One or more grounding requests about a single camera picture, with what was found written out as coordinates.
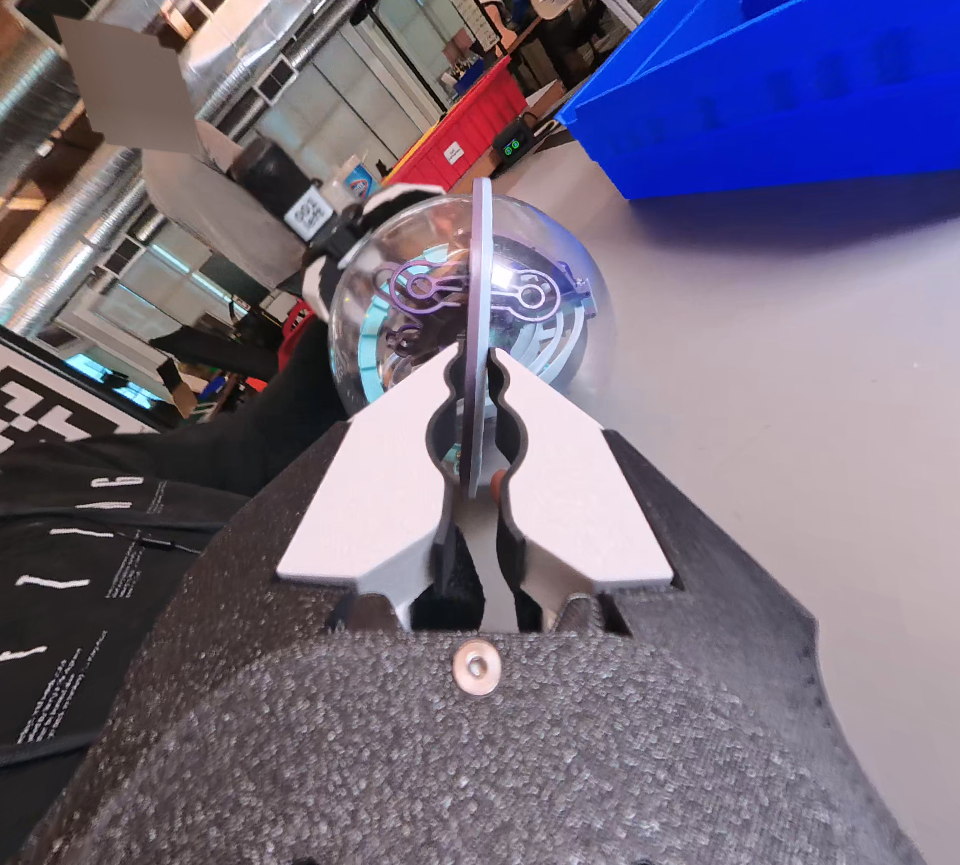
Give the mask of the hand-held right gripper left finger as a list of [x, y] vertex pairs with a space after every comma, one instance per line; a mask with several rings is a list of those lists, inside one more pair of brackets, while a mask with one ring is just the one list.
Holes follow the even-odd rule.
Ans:
[[428, 434], [454, 401], [449, 368], [458, 355], [443, 350], [350, 420], [278, 563], [280, 580], [382, 595], [411, 627], [450, 511]]

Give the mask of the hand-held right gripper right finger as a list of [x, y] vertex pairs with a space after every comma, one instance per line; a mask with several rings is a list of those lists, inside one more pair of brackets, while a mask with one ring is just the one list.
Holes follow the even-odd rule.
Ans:
[[661, 591], [675, 572], [607, 431], [503, 349], [486, 362], [496, 407], [496, 554], [518, 626], [548, 626], [574, 595]]

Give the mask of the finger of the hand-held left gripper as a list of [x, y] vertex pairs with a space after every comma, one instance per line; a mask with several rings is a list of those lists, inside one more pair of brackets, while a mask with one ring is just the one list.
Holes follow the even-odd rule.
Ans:
[[308, 253], [301, 264], [300, 297], [317, 319], [328, 326], [332, 303], [351, 253], [327, 255]]
[[399, 182], [383, 189], [383, 209], [401, 213], [416, 204], [445, 197], [447, 190], [436, 184]]

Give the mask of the clear plastic maze ball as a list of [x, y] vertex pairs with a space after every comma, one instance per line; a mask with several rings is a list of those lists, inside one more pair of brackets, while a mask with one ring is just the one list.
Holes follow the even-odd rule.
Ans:
[[[616, 320], [605, 280], [582, 242], [545, 212], [493, 195], [489, 345], [587, 409], [613, 365]], [[383, 397], [466, 336], [472, 198], [363, 214], [334, 296], [329, 346], [346, 412]]]

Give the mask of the person's left forearm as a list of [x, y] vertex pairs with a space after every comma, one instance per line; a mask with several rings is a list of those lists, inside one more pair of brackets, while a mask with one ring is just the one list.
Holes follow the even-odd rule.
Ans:
[[252, 403], [145, 441], [149, 471], [251, 498], [347, 419], [330, 365], [329, 326], [309, 319], [282, 369]]

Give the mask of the red plastic bin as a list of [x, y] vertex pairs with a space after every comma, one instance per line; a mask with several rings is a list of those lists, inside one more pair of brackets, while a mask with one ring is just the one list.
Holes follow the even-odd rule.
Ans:
[[502, 57], [427, 131], [381, 180], [382, 187], [409, 184], [448, 190], [493, 146], [494, 139], [526, 110], [526, 97]]

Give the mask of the small black device green display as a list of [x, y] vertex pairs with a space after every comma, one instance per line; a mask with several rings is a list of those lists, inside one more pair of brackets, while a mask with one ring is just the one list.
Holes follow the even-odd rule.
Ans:
[[491, 148], [499, 163], [512, 166], [537, 144], [536, 116], [522, 114], [504, 127], [493, 139]]

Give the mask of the studio light panel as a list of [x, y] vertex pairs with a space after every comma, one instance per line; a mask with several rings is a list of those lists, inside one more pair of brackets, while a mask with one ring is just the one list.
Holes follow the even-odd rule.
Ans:
[[304, 240], [234, 179], [243, 151], [195, 119], [177, 54], [123, 27], [54, 22], [92, 129], [141, 153], [156, 210], [268, 290], [294, 275]]

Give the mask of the black white marker sign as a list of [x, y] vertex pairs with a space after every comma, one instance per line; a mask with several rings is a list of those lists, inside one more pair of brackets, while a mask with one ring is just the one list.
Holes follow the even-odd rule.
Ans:
[[1, 452], [154, 434], [150, 414], [43, 348], [1, 329]]

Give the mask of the black printed hoodie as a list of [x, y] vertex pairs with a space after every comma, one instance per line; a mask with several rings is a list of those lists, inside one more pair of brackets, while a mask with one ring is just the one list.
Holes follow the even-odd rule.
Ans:
[[106, 725], [176, 587], [248, 496], [160, 435], [2, 453], [2, 839], [28, 831]]

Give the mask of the blue plastic bin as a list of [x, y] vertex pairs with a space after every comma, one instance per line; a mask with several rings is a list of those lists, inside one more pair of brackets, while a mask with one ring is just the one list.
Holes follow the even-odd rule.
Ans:
[[959, 0], [661, 0], [560, 111], [629, 200], [959, 164]]

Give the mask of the silver ventilation duct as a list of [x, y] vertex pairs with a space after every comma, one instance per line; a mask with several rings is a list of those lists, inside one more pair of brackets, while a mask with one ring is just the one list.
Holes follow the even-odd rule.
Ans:
[[103, 144], [2, 258], [2, 326], [35, 338], [147, 204], [142, 152]]
[[27, 162], [78, 101], [66, 59], [31, 32], [18, 38], [2, 55], [2, 166]]

